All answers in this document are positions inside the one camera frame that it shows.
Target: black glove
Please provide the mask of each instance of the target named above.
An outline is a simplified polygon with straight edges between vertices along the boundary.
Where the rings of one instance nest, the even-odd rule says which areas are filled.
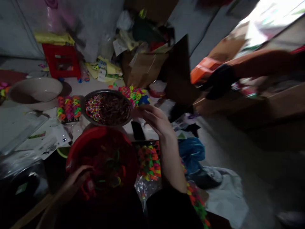
[[[228,93],[231,85],[238,81],[231,66],[223,64],[219,66],[199,89],[205,91],[212,87],[206,99],[215,100]]]

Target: concrete floor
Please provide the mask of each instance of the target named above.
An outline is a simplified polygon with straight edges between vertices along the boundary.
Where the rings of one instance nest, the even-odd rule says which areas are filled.
[[[241,178],[249,213],[243,229],[281,228],[275,215],[305,208],[302,152],[265,152],[221,117],[200,118],[206,147],[203,164],[234,170]]]

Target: white bowl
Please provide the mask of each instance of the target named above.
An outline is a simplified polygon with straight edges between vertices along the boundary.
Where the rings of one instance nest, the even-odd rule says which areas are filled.
[[[57,106],[57,96],[62,89],[62,83],[56,79],[31,78],[14,84],[9,89],[8,97],[33,110],[44,111]]]

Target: person's forearm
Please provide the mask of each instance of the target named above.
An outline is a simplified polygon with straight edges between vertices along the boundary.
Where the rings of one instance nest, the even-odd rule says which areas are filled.
[[[55,226],[57,211],[60,204],[57,200],[53,200],[42,215],[36,229],[53,229]]]
[[[237,78],[286,74],[303,68],[298,54],[285,50],[259,50],[225,63]]]
[[[186,193],[186,179],[181,165],[176,136],[160,137],[161,172],[171,186]]]

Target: wall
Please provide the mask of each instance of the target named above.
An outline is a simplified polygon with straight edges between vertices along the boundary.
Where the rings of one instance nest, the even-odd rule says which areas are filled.
[[[218,11],[206,36],[201,41],[205,28],[218,7],[202,8],[198,6],[197,1],[180,0],[169,18],[169,22],[175,27],[176,41],[179,41],[185,34],[189,34],[190,51],[200,42],[190,57],[191,69],[240,21],[240,19],[226,16],[229,7],[222,7]],[[14,11],[13,13],[16,15],[12,16],[13,20],[12,18],[7,18],[0,21],[1,31],[5,31],[5,34],[10,34],[2,38],[0,54],[43,58],[41,48],[39,50],[37,45],[33,44],[32,38],[29,39],[25,34],[31,33],[29,28],[41,30],[48,27],[48,11],[44,1],[4,0],[4,2],[1,2],[0,14],[3,15],[6,11]],[[60,1],[60,6],[64,6],[64,10],[68,14],[78,15],[83,24],[83,29],[78,37],[86,41],[86,48],[81,49],[81,52],[87,61],[94,61],[103,32],[106,31],[110,35],[114,34],[116,21],[123,9],[123,2],[124,0]],[[9,24],[10,20],[14,21],[13,26]]]

